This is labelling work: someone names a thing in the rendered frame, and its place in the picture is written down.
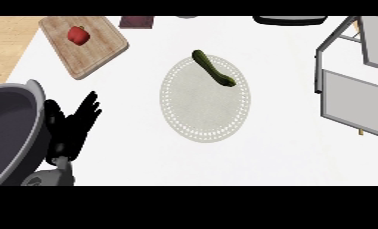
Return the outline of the wooden cutting board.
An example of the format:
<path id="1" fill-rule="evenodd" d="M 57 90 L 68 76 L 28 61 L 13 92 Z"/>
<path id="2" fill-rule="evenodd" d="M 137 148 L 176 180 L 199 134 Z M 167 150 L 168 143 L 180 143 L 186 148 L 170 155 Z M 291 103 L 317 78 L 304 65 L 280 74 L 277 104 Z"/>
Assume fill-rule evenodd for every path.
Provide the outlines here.
<path id="1" fill-rule="evenodd" d="M 84 79 L 128 48 L 127 39 L 105 16 L 49 16 L 38 25 L 75 80 Z M 68 39 L 72 27 L 88 34 L 83 45 Z"/>

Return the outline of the grey tiered shelf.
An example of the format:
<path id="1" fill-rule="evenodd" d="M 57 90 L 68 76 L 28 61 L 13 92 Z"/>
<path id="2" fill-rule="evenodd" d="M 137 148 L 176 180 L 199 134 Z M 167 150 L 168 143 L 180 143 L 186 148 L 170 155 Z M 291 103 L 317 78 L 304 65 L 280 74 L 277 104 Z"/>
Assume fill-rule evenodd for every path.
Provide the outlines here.
<path id="1" fill-rule="evenodd" d="M 320 116 L 378 136 L 378 84 L 322 68 L 322 53 L 341 38 L 362 46 L 363 64 L 378 69 L 378 16 L 348 16 L 316 48 L 314 93 Z"/>

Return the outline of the large grey pot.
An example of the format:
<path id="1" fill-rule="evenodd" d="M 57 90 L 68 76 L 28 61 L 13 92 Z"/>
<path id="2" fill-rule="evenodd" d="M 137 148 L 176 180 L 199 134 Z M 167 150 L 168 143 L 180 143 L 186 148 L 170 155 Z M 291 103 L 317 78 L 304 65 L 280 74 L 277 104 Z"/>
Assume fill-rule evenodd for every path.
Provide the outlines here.
<path id="1" fill-rule="evenodd" d="M 40 83 L 0 84 L 0 186 L 19 186 L 44 160 L 50 133 Z"/>

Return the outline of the dark maroon flat object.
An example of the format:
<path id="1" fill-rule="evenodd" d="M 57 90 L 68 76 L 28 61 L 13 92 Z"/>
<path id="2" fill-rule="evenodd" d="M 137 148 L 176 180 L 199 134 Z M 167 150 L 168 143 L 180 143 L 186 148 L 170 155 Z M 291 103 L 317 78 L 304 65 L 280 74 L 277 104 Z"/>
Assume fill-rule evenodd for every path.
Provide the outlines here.
<path id="1" fill-rule="evenodd" d="M 119 28 L 150 29 L 153 25 L 152 16 L 122 16 L 119 21 Z"/>

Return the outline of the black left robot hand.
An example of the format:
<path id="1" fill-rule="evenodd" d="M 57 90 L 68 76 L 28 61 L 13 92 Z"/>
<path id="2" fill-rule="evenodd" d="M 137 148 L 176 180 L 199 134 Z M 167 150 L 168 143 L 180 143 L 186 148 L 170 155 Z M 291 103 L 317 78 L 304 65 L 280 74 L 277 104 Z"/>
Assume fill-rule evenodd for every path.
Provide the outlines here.
<path id="1" fill-rule="evenodd" d="M 56 164 L 59 157 L 74 161 L 78 157 L 87 133 L 102 113 L 97 94 L 91 91 L 74 114 L 65 115 L 53 99 L 44 101 L 44 123 L 52 135 L 46 162 Z"/>

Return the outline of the red bell pepper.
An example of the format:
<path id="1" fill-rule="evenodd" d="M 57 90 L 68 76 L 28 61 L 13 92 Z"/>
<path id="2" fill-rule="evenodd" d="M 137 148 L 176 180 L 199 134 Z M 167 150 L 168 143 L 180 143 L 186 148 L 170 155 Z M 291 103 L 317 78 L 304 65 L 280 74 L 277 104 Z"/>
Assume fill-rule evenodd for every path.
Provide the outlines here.
<path id="1" fill-rule="evenodd" d="M 90 39 L 90 34 L 80 26 L 72 26 L 68 31 L 68 40 L 81 46 Z"/>

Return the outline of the round pale grey placemat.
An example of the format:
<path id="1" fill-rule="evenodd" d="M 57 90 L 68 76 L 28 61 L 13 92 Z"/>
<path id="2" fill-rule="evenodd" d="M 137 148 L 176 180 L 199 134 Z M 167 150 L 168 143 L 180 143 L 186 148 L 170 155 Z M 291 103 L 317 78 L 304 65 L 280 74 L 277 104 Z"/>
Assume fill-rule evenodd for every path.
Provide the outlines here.
<path id="1" fill-rule="evenodd" d="M 248 117 L 251 94 L 245 77 L 223 58 L 208 55 L 215 69 L 236 85 L 221 86 L 192 58 L 170 69 L 162 80 L 159 104 L 173 130 L 189 140 L 214 143 L 229 138 Z"/>

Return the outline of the dark green zucchini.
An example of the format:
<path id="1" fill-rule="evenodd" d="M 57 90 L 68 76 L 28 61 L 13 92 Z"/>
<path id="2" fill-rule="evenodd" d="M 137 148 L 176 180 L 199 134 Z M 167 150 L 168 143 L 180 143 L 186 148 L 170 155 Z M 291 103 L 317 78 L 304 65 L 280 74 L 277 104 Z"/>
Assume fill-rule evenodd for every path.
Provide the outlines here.
<path id="1" fill-rule="evenodd" d="M 192 52 L 192 59 L 221 86 L 233 87 L 236 85 L 233 78 L 218 72 L 205 53 L 201 50 L 195 50 Z"/>

